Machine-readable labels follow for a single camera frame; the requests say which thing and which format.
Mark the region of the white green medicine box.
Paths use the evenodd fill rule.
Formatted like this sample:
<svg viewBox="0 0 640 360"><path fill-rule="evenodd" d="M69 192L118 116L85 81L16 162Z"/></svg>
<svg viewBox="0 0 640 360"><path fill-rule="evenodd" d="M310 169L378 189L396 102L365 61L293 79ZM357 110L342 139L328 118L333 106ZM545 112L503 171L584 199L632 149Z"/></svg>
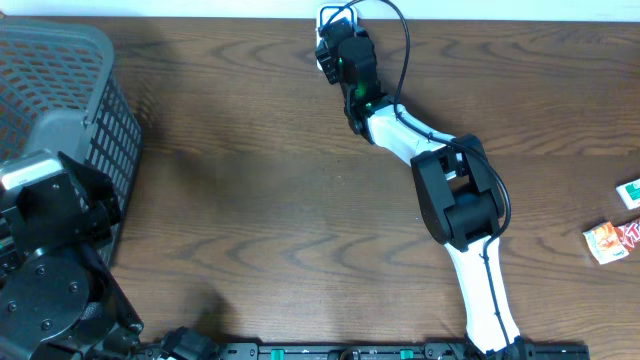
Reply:
<svg viewBox="0 0 640 360"><path fill-rule="evenodd" d="M640 207L640 179L618 185L616 192L628 210Z"/></svg>

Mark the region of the orange white tissue packet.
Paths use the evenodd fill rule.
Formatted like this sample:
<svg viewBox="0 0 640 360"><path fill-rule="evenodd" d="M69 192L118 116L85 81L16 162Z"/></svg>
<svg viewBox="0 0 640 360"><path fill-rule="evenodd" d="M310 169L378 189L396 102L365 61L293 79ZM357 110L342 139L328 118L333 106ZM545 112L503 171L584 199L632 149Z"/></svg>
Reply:
<svg viewBox="0 0 640 360"><path fill-rule="evenodd" d="M583 233L591 254L600 265L620 260L629 255L611 222L601 223Z"/></svg>

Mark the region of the red snack packet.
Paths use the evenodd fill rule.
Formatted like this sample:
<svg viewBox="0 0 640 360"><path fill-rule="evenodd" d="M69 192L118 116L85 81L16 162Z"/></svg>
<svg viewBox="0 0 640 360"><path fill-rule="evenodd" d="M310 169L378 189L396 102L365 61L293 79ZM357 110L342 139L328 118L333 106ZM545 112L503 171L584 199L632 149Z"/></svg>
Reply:
<svg viewBox="0 0 640 360"><path fill-rule="evenodd" d="M628 251L632 251L640 240L639 219L634 219L626 224L619 225L615 230L621 244Z"/></svg>

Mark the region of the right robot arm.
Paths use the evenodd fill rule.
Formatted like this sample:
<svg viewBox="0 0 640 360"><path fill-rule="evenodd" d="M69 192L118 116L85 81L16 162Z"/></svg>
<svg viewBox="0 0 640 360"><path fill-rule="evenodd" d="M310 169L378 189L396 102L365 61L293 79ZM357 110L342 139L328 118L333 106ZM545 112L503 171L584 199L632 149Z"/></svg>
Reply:
<svg viewBox="0 0 640 360"><path fill-rule="evenodd" d="M417 120L388 95L367 31L341 18L318 30L315 55L345 97L352 131L409 165L423 222L451 257L466 311L468 355L525 357L499 264L499 238L511 216L504 182L473 135L455 137Z"/></svg>

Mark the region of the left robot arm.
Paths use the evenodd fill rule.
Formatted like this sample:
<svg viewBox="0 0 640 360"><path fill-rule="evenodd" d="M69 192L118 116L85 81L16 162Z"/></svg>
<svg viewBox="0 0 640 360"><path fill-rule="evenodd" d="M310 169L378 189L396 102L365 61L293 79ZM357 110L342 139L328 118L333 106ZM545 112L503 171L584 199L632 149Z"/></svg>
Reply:
<svg viewBox="0 0 640 360"><path fill-rule="evenodd" d="M111 178L62 152L2 164L2 358L133 358L144 324L98 253L120 221Z"/></svg>

